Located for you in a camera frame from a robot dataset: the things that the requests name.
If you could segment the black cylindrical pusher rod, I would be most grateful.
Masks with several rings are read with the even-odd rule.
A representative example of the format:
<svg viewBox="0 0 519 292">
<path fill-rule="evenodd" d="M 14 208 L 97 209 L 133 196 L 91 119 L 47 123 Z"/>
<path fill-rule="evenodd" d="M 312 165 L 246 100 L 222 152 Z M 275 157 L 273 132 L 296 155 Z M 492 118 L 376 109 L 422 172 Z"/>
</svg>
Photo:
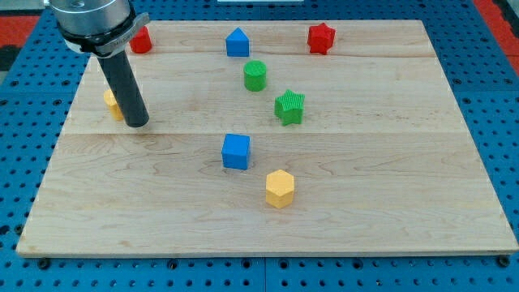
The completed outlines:
<svg viewBox="0 0 519 292">
<path fill-rule="evenodd" d="M 99 58 L 106 81 L 129 127 L 142 127 L 148 120 L 148 110 L 144 104 L 127 54 L 122 51 L 111 58 Z"/>
</svg>

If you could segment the red block behind arm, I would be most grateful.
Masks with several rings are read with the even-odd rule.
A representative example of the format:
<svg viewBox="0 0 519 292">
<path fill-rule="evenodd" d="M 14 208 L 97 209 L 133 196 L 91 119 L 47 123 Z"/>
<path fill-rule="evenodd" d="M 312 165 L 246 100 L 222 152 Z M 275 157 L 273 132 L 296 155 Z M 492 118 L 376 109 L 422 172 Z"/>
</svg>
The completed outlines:
<svg viewBox="0 0 519 292">
<path fill-rule="evenodd" d="M 152 40 L 146 26 L 142 27 L 130 40 L 130 47 L 134 54 L 146 54 L 152 49 Z"/>
</svg>

